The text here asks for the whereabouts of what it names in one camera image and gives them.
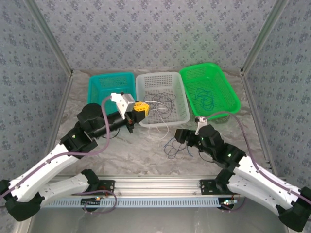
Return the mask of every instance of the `teal plastic basket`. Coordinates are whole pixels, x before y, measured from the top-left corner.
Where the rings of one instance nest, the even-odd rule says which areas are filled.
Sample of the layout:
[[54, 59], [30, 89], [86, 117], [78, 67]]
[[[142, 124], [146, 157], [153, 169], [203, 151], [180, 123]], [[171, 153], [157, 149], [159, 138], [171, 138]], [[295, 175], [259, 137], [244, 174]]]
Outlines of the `teal plastic basket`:
[[[102, 104], [111, 93], [124, 92], [136, 100], [135, 76], [132, 72], [94, 75], [89, 79], [88, 103]], [[108, 100], [105, 104], [107, 114], [117, 111], [116, 104]]]

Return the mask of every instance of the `basket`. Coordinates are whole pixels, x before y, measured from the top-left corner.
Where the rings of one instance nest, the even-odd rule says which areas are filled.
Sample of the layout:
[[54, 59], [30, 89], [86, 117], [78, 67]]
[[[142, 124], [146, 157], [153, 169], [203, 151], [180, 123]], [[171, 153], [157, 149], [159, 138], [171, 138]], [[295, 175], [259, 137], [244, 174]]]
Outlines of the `basket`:
[[[179, 71], [185, 91], [196, 116], [209, 116], [218, 111], [236, 113], [241, 102], [219, 66], [213, 63], [185, 67]], [[218, 114], [209, 120], [226, 117]]]
[[177, 72], [159, 72], [141, 74], [136, 77], [136, 93], [139, 101], [152, 101], [154, 97], [160, 97], [162, 93], [165, 96], [171, 96], [168, 112], [164, 110], [161, 114], [152, 113], [152, 103], [148, 117], [140, 122], [144, 127], [161, 127], [183, 124], [189, 121], [190, 114], [187, 104], [187, 98], [181, 76]]
[[[135, 76], [132, 72], [108, 73], [94, 75], [89, 80], [88, 103], [102, 104], [111, 93], [124, 92], [136, 100]], [[105, 104], [107, 114], [117, 111], [116, 104], [108, 100]]]

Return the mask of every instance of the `patterned wallpaper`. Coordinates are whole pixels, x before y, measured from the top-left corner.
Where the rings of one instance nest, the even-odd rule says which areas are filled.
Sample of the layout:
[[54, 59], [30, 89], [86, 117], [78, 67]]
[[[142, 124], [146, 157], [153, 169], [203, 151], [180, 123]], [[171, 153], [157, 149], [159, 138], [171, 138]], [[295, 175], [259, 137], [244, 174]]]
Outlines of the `patterned wallpaper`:
[[71, 68], [241, 67], [276, 0], [35, 0]]
[[290, 0], [247, 77], [278, 172], [301, 187], [311, 187], [310, 64], [311, 3]]
[[[0, 180], [44, 157], [67, 76], [22, 0], [0, 0]], [[0, 209], [0, 233], [14, 219]]]

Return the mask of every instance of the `table surface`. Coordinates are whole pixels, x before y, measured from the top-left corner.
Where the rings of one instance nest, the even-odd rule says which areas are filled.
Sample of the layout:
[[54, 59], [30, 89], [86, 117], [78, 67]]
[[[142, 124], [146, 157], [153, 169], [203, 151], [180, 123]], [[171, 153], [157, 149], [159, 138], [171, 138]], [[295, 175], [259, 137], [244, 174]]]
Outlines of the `table surface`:
[[[132, 71], [135, 77], [143, 73], [159, 72], [155, 70]], [[74, 71], [73, 83], [56, 143], [59, 143], [60, 138], [74, 127], [74, 124], [77, 122], [76, 115], [87, 104], [89, 78], [91, 75], [99, 73], [107, 73], [107, 71]], [[266, 168], [266, 159], [263, 156], [239, 72], [237, 70], [224, 70], [224, 73], [241, 101], [241, 110], [236, 115], [244, 126], [255, 159], [258, 164]], [[227, 119], [210, 121], [209, 123], [220, 132], [225, 142], [247, 152], [245, 140], [234, 118], [228, 117]], [[163, 151], [163, 146], [174, 136], [177, 128], [196, 129], [191, 108], [190, 121], [183, 125], [169, 127], [168, 135], [162, 140], [158, 141], [157, 139], [162, 138], [166, 134], [166, 127], [159, 128], [160, 132], [157, 129], [150, 129], [150, 137], [148, 136], [148, 128], [138, 124], [135, 125], [132, 134], [125, 127], [121, 128], [118, 136], [110, 140], [109, 147], [103, 153], [93, 157], [82, 158], [77, 163], [64, 169], [62, 174], [73, 175], [87, 168], [92, 169], [98, 175], [217, 175], [221, 169], [213, 163], [203, 161], [199, 157], [196, 148], [190, 148], [190, 153], [193, 157], [188, 155], [187, 150], [184, 150], [185, 154], [179, 152], [175, 159], [167, 158]], [[105, 140], [103, 138], [97, 140], [99, 146], [94, 151], [104, 146]]]

